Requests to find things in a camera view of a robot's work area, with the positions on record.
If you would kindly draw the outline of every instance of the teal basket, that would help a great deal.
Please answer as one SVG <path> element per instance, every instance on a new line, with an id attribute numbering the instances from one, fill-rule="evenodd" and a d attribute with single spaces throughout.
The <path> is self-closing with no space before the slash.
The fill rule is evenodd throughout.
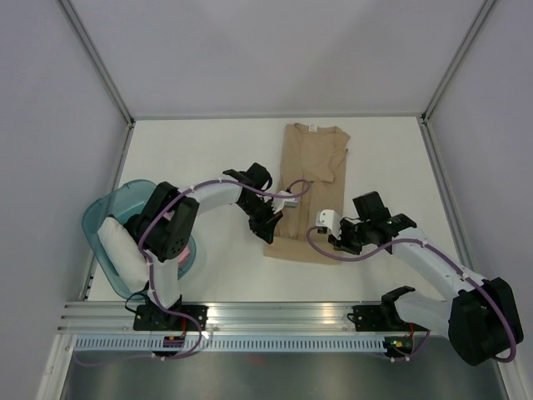
<path id="1" fill-rule="evenodd" d="M 111 260 L 103 248 L 98 229 L 106 217 L 113 215 L 122 225 L 135 214 L 139 214 L 156 188 L 156 184 L 144 179 L 125 183 L 119 189 L 109 193 L 106 197 L 99 198 L 91 204 L 83 214 L 82 228 L 94 254 L 106 274 L 107 280 L 113 290 L 122 298 L 129 298 L 132 293 L 122 281 Z M 194 238 L 189 238 L 189 258 L 179 266 L 177 278 L 183 276 L 191 269 L 197 255 L 197 245 Z"/>

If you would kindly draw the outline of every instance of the metal frame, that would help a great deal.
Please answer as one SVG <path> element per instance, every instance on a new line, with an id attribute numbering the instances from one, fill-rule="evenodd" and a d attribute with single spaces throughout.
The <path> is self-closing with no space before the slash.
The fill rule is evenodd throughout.
<path id="1" fill-rule="evenodd" d="M 113 178 L 112 189 L 114 189 L 120 181 L 122 168 L 132 137 L 135 119 L 129 112 L 126 103 L 123 101 L 117 86 L 105 67 L 87 29 L 83 26 L 82 20 L 75 7 L 72 5 L 71 0 L 57 0 L 57 3 L 63 10 L 65 18 L 71 24 L 74 33 L 80 41 L 83 49 L 86 51 L 92 65 L 102 79 L 104 87 L 127 124 L 128 132 L 126 140 Z M 468 246 L 466 244 L 466 235 L 461 225 L 461 219 L 456 209 L 450 185 L 446 179 L 441 156 L 436 146 L 435 136 L 431 131 L 430 121 L 442 96 L 449 87 L 459 66 L 464 61 L 466 54 L 471 49 L 473 42 L 480 33 L 496 4 L 497 0 L 485 0 L 482 3 L 438 87 L 431 96 L 431 100 L 426 109 L 417 118 L 458 255 L 461 262 L 469 268 L 471 268 L 472 265 L 470 252 L 468 251 Z M 252 117 L 257 117 L 257 115 L 243 115 L 239 118 Z M 268 118 L 273 116 L 261 115 L 261 117 Z M 183 118 L 193 119 L 214 117 L 184 116 Z M 87 265 L 87 281 L 80 298 L 86 298 L 87 290 L 90 288 L 90 282 L 96 266 L 93 255 L 91 255 Z M 224 337 L 229 336 L 235 338 L 243 336 L 257 337 L 261 335 L 282 336 L 284 338 L 362 337 L 361 333 L 355 332 L 353 324 L 346 319 L 346 315 L 351 311 L 351 307 L 357 303 L 361 302 L 210 302 L 205 303 L 205 305 L 209 307 L 207 331 L 211 335 L 223 335 Z M 133 317 L 131 313 L 124 309 L 122 302 L 68 302 L 63 309 L 62 319 L 57 330 L 58 335 L 56 336 L 56 341 L 48 360 L 47 369 L 41 387 L 39 388 L 38 398 L 59 398 L 61 395 L 62 385 L 67 374 L 70 357 L 72 356 L 72 350 L 77 342 L 77 335 L 113 334 L 128 335 L 132 338 L 142 335 L 141 332 L 134 332 L 132 330 L 132 324 Z M 388 332 L 386 335 L 375 335 L 374 338 L 394 336 L 397 334 L 403 333 Z"/>

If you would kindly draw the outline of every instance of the gray wall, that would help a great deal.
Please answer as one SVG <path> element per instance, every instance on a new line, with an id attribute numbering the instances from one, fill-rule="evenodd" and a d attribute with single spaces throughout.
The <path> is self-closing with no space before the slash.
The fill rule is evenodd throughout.
<path id="1" fill-rule="evenodd" d="M 53 0 L 0 3 L 2 398 L 34 398 L 125 123 Z"/>
<path id="2" fill-rule="evenodd" d="M 514 289 L 533 371 L 533 2 L 498 3 L 431 121 L 476 268 Z"/>
<path id="3" fill-rule="evenodd" d="M 481 0 L 74 0 L 137 118 L 420 113 Z"/>

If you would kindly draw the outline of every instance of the floor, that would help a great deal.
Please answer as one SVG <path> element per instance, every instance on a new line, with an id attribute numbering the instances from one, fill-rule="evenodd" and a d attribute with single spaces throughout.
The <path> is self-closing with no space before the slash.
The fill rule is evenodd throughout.
<path id="1" fill-rule="evenodd" d="M 456 256 L 417 121 L 414 117 L 261 118 L 139 121 L 132 135 L 121 184 L 133 179 L 176 186 L 246 170 L 258 162 L 276 179 L 283 129 L 288 123 L 337 125 L 348 143 L 344 214 L 356 216 L 351 200 L 377 190 L 391 213 L 404 213 Z M 319 265 L 264 257 L 263 243 L 234 206 L 201 215 L 195 223 L 198 256 L 180 281 L 193 302 L 374 301 L 409 285 L 438 298 L 412 268 L 388 253 L 358 263 Z M 121 300 L 100 267 L 89 300 Z"/>

